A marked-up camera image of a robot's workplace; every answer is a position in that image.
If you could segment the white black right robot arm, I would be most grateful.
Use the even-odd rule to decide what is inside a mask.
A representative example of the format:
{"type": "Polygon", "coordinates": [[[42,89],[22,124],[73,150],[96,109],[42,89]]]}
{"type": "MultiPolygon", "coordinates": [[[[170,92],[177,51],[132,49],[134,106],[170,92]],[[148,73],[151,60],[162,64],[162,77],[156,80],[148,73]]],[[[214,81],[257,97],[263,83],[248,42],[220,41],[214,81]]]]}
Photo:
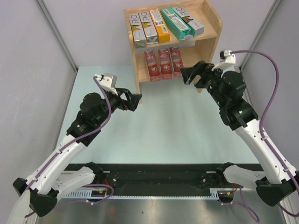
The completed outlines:
{"type": "Polygon", "coordinates": [[[246,89],[242,75],[216,69],[214,64],[204,61],[180,71],[185,84],[200,77],[194,86],[207,90],[219,107],[222,122],[247,144],[263,169],[257,172],[227,162],[217,168],[216,183],[220,187],[235,183],[254,190],[269,206],[277,205],[293,193],[299,183],[299,172],[286,159],[280,162],[276,157],[281,153],[259,127],[258,114],[242,97],[246,89]]]}

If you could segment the silver yellow toothpaste box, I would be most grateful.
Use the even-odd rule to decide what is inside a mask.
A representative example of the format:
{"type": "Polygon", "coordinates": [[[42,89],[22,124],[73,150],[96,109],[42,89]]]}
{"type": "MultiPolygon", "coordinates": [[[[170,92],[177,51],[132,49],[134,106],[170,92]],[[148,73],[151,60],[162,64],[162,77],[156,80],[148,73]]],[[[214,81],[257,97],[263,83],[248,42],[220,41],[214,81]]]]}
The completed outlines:
{"type": "Polygon", "coordinates": [[[147,39],[142,28],[138,13],[129,14],[129,23],[132,31],[134,45],[136,49],[146,48],[147,39]]]}

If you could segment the red 3D toothpaste box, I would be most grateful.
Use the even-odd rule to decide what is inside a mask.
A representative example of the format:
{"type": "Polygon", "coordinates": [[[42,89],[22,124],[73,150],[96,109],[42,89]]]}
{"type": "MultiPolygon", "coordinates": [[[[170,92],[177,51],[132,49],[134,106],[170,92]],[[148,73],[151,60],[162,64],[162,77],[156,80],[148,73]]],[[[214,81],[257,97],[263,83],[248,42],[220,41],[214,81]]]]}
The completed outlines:
{"type": "Polygon", "coordinates": [[[184,67],[179,47],[169,47],[173,77],[182,77],[181,69],[184,67]]]}
{"type": "Polygon", "coordinates": [[[171,58],[168,49],[158,49],[160,71],[162,80],[170,80],[173,77],[171,58]]]}
{"type": "Polygon", "coordinates": [[[161,80],[161,73],[157,64],[156,54],[153,50],[144,51],[150,82],[161,80]]]}

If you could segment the silver teal toothpaste box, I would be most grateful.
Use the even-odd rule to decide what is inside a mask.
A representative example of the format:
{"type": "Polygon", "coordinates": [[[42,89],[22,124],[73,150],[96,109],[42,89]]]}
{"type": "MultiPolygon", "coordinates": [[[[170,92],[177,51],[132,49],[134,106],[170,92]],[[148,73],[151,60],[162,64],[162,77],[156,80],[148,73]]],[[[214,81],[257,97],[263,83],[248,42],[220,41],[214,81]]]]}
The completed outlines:
{"type": "Polygon", "coordinates": [[[204,29],[205,29],[204,25],[199,20],[197,20],[194,16],[192,16],[184,7],[174,6],[171,8],[191,29],[190,34],[193,37],[197,37],[204,33],[204,29]]]}

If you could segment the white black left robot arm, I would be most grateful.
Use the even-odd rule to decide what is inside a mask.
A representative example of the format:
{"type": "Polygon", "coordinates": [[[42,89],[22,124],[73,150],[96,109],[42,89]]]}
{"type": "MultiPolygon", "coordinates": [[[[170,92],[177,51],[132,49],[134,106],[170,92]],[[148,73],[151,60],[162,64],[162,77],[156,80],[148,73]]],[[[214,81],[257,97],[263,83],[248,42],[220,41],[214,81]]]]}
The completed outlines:
{"type": "Polygon", "coordinates": [[[116,109],[135,111],[142,98],[141,94],[132,94],[124,88],[118,88],[115,94],[102,93],[103,98],[95,92],[87,94],[56,150],[32,175],[14,181],[13,187],[19,195],[30,191],[29,206],[39,217],[50,213],[62,197],[76,189],[102,184],[103,170],[93,162],[70,175],[61,176],[70,162],[96,138],[116,109]]]}

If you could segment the teal toothpaste box with barcode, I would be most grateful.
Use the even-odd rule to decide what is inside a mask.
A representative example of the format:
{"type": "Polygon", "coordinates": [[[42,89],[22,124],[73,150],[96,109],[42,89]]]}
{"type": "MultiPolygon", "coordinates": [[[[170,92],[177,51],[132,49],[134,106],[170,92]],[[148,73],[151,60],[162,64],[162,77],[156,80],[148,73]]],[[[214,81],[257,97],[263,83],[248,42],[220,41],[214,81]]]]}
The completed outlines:
{"type": "Polygon", "coordinates": [[[171,7],[163,8],[160,12],[168,29],[179,41],[192,38],[192,35],[190,34],[191,29],[171,7]]]}

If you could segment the plain yellow toothpaste box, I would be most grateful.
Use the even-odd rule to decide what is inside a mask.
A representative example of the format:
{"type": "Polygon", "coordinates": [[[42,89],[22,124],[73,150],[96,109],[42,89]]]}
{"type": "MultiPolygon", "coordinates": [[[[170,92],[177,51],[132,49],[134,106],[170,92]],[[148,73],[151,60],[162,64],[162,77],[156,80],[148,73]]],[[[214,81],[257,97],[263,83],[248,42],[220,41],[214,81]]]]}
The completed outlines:
{"type": "Polygon", "coordinates": [[[138,14],[145,33],[147,44],[158,43],[158,34],[149,11],[139,11],[138,14]]]}

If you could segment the yellow toothpaste box with barcode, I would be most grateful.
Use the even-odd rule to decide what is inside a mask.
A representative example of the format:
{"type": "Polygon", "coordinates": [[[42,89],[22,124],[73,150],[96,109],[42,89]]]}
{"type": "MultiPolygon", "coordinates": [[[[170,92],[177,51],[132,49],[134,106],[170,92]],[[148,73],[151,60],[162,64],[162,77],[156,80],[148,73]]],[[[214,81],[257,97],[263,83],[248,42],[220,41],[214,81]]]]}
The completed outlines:
{"type": "Polygon", "coordinates": [[[153,20],[154,26],[158,34],[158,43],[166,43],[170,41],[170,33],[163,20],[163,17],[159,9],[154,9],[149,11],[150,16],[153,20]]]}

